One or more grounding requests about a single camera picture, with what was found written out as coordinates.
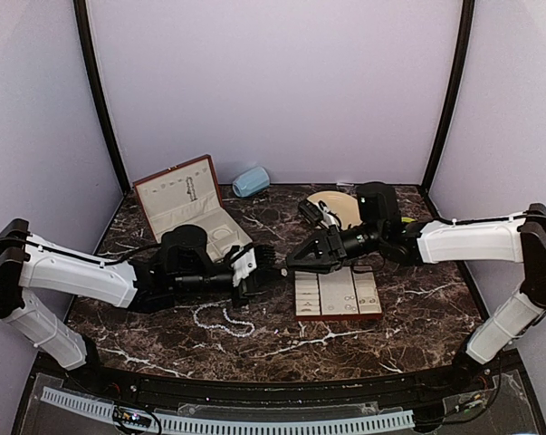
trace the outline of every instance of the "black pole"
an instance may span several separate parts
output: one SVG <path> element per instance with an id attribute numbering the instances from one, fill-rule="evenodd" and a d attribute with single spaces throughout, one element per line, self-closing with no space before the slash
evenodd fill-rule
<path id="1" fill-rule="evenodd" d="M 460 18 L 460 28 L 457 32 L 454 62 L 452 63 L 450 80 L 445 93 L 444 108 L 442 109 L 442 116 L 437 126 L 436 138 L 434 139 L 434 146 L 432 147 L 429 162 L 427 163 L 426 174 L 421 182 L 421 187 L 426 193 L 429 192 L 434 183 L 439 161 L 442 159 L 447 133 L 450 130 L 452 116 L 454 115 L 455 102 L 457 101 L 460 81 L 462 81 L 464 73 L 465 55 L 468 51 L 472 21 L 474 20 L 474 3 L 475 0 L 464 0 L 462 4 L 462 17 Z"/>
<path id="2" fill-rule="evenodd" d="M 116 178 L 120 184 L 121 191 L 126 194 L 130 191 L 128 174 L 121 161 L 120 149 L 118 148 L 118 142 L 116 141 L 116 136 L 111 127 L 108 106 L 103 96 L 100 73 L 98 71 L 98 64 L 93 50 L 93 41 L 91 39 L 87 5 L 85 4 L 85 0 L 73 0 L 73 5 L 75 6 L 75 20 L 80 35 L 85 70 L 88 74 L 88 80 L 90 81 L 91 96 L 95 103 L 95 110 L 98 113 L 98 118 L 100 119 L 101 131 L 103 132 L 103 138 L 106 141 L 106 147 L 110 154 L 111 164 L 116 172 Z"/>

